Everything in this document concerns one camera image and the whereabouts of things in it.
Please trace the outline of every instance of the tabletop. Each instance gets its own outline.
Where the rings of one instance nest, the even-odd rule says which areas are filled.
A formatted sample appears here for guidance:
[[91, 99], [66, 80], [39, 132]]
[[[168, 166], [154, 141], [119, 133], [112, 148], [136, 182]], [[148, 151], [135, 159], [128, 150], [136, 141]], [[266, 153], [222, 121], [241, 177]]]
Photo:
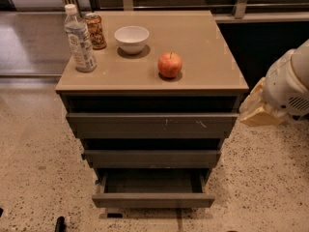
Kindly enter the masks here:
[[[209, 11], [96, 12], [102, 18], [107, 48], [95, 50], [98, 66], [78, 72], [70, 58], [57, 92], [132, 91], [242, 91], [248, 86], [229, 46]], [[150, 36], [143, 51], [126, 55], [114, 38], [117, 29], [136, 25]], [[157, 60], [164, 52], [183, 59], [174, 79], [158, 74]]]

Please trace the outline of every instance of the brown can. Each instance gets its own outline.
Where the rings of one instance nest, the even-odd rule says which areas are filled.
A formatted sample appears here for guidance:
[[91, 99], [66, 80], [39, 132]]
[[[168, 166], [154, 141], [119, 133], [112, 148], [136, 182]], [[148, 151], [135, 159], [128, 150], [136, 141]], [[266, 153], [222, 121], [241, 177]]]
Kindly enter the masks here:
[[101, 18], [98, 14], [88, 13], [85, 15], [85, 21], [88, 26], [90, 40], [93, 49], [103, 49], [106, 47], [106, 41], [103, 35]]

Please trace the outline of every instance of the clear plastic bottle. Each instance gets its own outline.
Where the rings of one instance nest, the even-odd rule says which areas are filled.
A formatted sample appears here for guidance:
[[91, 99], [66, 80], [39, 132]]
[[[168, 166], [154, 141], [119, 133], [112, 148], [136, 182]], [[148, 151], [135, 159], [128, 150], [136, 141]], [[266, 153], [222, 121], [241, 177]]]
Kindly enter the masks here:
[[68, 35], [71, 54], [75, 59], [76, 69], [83, 73], [89, 73], [96, 68], [97, 60], [90, 41], [87, 24], [78, 15], [74, 4], [67, 4], [65, 9], [67, 14], [65, 30]]

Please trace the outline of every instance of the bowl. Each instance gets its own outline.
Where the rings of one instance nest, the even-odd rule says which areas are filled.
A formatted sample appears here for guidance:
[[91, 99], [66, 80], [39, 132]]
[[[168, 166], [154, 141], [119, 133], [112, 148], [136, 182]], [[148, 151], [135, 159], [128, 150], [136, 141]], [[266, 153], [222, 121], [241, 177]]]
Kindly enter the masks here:
[[127, 26], [118, 29], [114, 36], [120, 49], [127, 54], [137, 54], [147, 44], [149, 32], [144, 27]]

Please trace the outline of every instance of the apple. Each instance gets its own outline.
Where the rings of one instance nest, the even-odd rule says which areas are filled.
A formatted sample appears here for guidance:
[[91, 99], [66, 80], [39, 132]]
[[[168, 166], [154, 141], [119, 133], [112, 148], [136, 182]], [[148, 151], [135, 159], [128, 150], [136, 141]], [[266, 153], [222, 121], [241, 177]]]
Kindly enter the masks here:
[[180, 55], [175, 52], [163, 53], [157, 61], [159, 72], [167, 78], [174, 78], [181, 71], [183, 60]]

